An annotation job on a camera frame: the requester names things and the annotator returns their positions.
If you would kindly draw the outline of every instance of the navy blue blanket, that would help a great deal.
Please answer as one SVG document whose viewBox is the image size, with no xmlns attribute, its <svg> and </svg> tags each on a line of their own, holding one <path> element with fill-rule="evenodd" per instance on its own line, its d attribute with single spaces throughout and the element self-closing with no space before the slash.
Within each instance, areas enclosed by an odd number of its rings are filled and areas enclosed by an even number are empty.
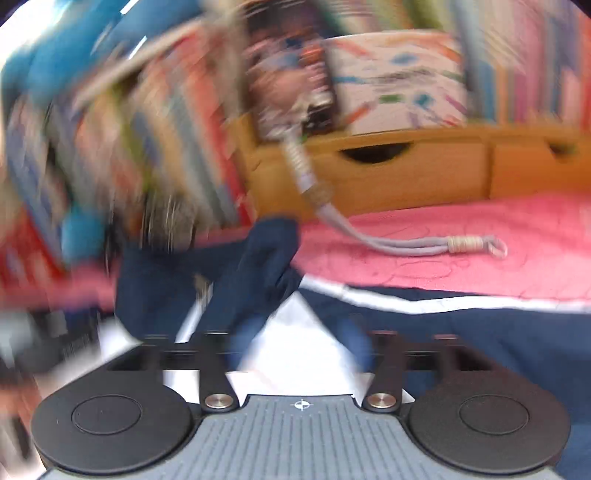
<svg viewBox="0 0 591 480">
<path fill-rule="evenodd" d="M 590 478 L 591 315 L 515 308 L 410 315 L 356 307 L 299 287 L 301 276 L 290 267 L 297 247 L 295 223 L 276 219 L 257 224 L 247 240 L 235 244 L 179 255 L 130 250 L 124 256 L 116 313 L 138 338 L 153 334 L 173 338 L 195 301 L 194 275 L 199 273 L 212 281 L 214 288 L 197 330 L 233 329 L 238 335 L 234 346 L 239 353 L 266 318 L 298 288 L 318 318 L 357 356 L 361 355 L 358 347 L 363 343 L 363 333 L 362 329 L 356 333 L 347 327 L 352 314 L 360 314 L 365 329 L 396 330 L 411 340 L 454 333 L 496 362 L 551 391 L 567 407 L 572 431 L 558 471 L 567 480 Z M 412 288 L 366 290 L 411 301 L 466 297 Z M 427 387 L 428 382 L 421 377 L 412 377 L 407 383 L 412 395 L 420 395 Z"/>
</svg>

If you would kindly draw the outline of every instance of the pink bedspread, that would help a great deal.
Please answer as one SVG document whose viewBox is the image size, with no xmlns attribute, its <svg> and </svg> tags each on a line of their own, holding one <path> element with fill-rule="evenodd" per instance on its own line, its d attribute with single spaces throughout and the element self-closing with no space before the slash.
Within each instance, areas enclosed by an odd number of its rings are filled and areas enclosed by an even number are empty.
<svg viewBox="0 0 591 480">
<path fill-rule="evenodd" d="M 302 228 L 295 265 L 348 284 L 591 300 L 591 196 L 544 194 L 370 213 L 352 223 L 365 233 L 399 239 L 492 234 L 506 242 L 509 255 L 388 257 L 312 223 Z"/>
</svg>

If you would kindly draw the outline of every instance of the crosshair symbol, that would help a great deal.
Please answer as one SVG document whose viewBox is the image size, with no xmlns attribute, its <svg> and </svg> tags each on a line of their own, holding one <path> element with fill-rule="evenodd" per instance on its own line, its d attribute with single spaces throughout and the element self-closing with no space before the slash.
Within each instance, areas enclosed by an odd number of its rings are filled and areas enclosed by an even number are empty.
<svg viewBox="0 0 591 480">
<path fill-rule="evenodd" d="M 295 403 L 292 403 L 292 406 L 294 406 L 295 408 L 297 408 L 300 411 L 304 411 L 307 408 L 310 408 L 313 405 L 313 403 L 310 403 L 306 400 L 304 400 L 303 398 L 301 400 L 298 400 Z"/>
</svg>

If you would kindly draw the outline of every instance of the wooden bed frame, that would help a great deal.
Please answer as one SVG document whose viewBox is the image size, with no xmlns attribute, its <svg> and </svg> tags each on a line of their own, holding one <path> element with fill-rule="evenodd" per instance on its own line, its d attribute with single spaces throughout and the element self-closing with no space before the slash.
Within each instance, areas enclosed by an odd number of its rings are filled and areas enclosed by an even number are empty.
<svg viewBox="0 0 591 480">
<path fill-rule="evenodd" d="M 250 115 L 232 130 L 259 216 L 313 218 L 281 147 L 258 141 Z M 306 148 L 346 216 L 536 192 L 591 192 L 591 137 L 564 125 L 335 132 L 310 138 Z"/>
</svg>

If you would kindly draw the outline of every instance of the silver bolt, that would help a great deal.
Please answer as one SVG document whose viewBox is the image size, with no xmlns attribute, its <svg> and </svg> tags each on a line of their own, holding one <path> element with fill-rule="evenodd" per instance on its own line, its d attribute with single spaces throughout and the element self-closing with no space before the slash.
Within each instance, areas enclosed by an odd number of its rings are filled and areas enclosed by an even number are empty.
<svg viewBox="0 0 591 480">
<path fill-rule="evenodd" d="M 389 393 L 374 393 L 368 397 L 368 403 L 373 408 L 392 408 L 396 405 L 396 397 Z"/>
<path fill-rule="evenodd" d="M 225 393 L 214 393 L 205 398 L 205 405 L 209 408 L 215 408 L 216 410 L 228 408 L 233 403 L 234 399 Z"/>
</svg>

